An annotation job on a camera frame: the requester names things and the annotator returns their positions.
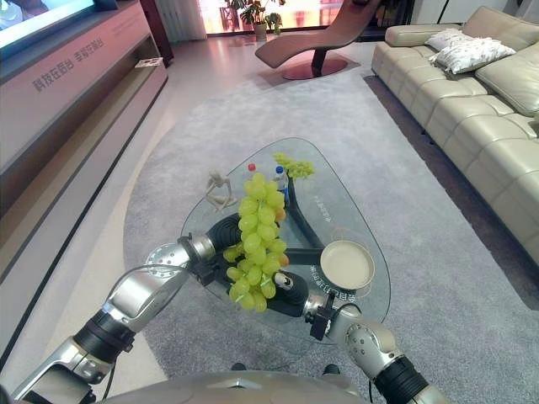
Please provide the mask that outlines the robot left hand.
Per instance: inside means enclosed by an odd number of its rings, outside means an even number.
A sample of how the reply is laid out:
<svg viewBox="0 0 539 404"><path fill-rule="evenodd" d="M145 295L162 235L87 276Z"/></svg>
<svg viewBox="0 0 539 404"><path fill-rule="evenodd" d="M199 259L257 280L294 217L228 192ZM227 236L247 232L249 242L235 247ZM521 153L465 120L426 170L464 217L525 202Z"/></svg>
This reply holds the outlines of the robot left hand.
<svg viewBox="0 0 539 404"><path fill-rule="evenodd" d="M215 257L211 262L216 262L225 249L233 247L241 241L241 231L238 223L240 217L238 213L229 215L218 221L207 233L215 250Z"/></svg>

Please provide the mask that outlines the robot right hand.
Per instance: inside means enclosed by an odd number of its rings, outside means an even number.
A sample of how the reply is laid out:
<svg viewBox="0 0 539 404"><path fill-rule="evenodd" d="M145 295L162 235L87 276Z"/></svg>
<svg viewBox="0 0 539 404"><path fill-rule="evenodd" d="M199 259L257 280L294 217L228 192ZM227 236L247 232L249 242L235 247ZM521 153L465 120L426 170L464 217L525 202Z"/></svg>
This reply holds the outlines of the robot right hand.
<svg viewBox="0 0 539 404"><path fill-rule="evenodd" d="M309 296L306 280L294 273L278 271L273 281L275 296L267 299L267 307L287 316L301 317Z"/></svg>

